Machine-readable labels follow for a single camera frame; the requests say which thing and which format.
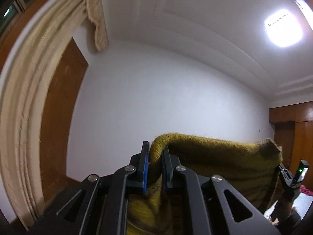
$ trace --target wooden cabinet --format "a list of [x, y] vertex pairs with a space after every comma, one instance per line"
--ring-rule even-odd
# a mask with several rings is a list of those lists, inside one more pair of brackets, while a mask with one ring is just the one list
[[301, 159], [311, 164], [304, 185], [313, 189], [313, 121], [295, 123], [295, 143], [289, 168], [293, 174]]
[[270, 109], [270, 122], [274, 141], [283, 148], [283, 164], [292, 173], [301, 159], [311, 164], [303, 184], [313, 190], [313, 101]]

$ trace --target wooden wall paneling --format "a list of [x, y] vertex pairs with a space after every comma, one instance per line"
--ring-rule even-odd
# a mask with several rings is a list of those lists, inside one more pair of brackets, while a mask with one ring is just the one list
[[283, 165], [288, 169], [295, 140], [295, 122], [275, 124], [274, 141], [283, 149]]
[[295, 143], [292, 152], [290, 171], [295, 174], [301, 159], [307, 160], [312, 166], [303, 184], [313, 189], [313, 121], [295, 123]]
[[72, 39], [50, 83], [41, 122], [40, 171], [46, 206], [68, 181], [68, 134], [87, 66], [88, 63]]

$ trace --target red fabric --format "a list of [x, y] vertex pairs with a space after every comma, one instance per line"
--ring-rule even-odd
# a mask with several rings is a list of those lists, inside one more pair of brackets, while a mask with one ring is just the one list
[[300, 186], [300, 190], [308, 196], [313, 196], [313, 192], [310, 189], [307, 189], [304, 185]]

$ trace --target white wall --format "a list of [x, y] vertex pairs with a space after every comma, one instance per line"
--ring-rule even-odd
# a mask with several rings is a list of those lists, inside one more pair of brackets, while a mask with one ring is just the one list
[[273, 137], [269, 108], [232, 78], [184, 56], [111, 41], [83, 80], [68, 140], [68, 176], [108, 175], [142, 141], [179, 132], [255, 142]]
[[2, 177], [0, 176], [0, 209], [8, 222], [12, 222], [16, 218], [16, 214], [11, 207], [7, 192], [4, 189]]
[[95, 58], [99, 54], [94, 44], [94, 30], [95, 26], [85, 19], [73, 34], [73, 39], [88, 64], [94, 64]]

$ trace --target ceiling light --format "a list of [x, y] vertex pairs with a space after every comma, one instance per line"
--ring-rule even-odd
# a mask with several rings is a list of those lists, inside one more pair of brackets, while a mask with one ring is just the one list
[[280, 47], [290, 46], [302, 38], [302, 29], [288, 10], [279, 10], [264, 22], [270, 40]]

